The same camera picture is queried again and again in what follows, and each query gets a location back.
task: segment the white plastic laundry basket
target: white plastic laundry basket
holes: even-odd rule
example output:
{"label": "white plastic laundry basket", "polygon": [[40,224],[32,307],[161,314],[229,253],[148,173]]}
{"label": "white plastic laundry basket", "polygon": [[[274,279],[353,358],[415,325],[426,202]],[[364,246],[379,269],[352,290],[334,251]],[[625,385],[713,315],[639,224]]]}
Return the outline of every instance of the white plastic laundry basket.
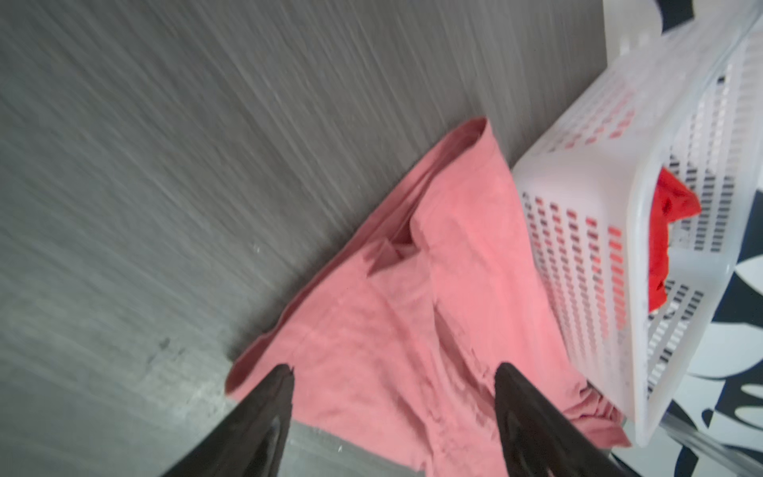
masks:
{"label": "white plastic laundry basket", "polygon": [[[619,58],[513,175],[571,361],[646,445],[723,296],[760,170],[763,32],[752,0]],[[661,167],[700,198],[671,230],[668,303],[648,310]]]}

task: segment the gray wood-grain floor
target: gray wood-grain floor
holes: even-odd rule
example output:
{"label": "gray wood-grain floor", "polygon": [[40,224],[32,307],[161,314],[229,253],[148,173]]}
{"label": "gray wood-grain floor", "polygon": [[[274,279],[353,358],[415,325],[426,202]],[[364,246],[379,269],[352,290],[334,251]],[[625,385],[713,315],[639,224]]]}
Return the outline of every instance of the gray wood-grain floor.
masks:
{"label": "gray wood-grain floor", "polygon": [[438,138],[604,66],[601,0],[2,2],[0,473],[162,472]]}

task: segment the red garment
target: red garment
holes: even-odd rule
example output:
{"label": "red garment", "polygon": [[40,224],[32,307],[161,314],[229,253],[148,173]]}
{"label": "red garment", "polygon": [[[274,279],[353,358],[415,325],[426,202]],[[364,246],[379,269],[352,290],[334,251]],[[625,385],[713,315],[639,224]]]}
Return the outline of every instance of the red garment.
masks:
{"label": "red garment", "polygon": [[494,375],[513,363],[598,446],[628,445],[572,367],[487,120],[445,136],[233,365],[294,367],[295,420],[427,475],[506,475]]}
{"label": "red garment", "polygon": [[662,168],[649,217],[649,311],[660,308],[668,300],[665,293],[665,279],[670,270],[668,225],[701,212],[697,196]]}

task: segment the pink cloth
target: pink cloth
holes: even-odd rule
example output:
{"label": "pink cloth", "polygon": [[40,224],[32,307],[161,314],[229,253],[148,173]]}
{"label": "pink cloth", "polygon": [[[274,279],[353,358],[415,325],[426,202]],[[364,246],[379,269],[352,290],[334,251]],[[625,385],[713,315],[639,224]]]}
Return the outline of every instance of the pink cloth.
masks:
{"label": "pink cloth", "polygon": [[622,416],[570,364],[490,124],[445,136],[236,361],[240,400],[294,367],[294,418],[427,475],[506,475],[494,374],[513,363],[598,446]]}

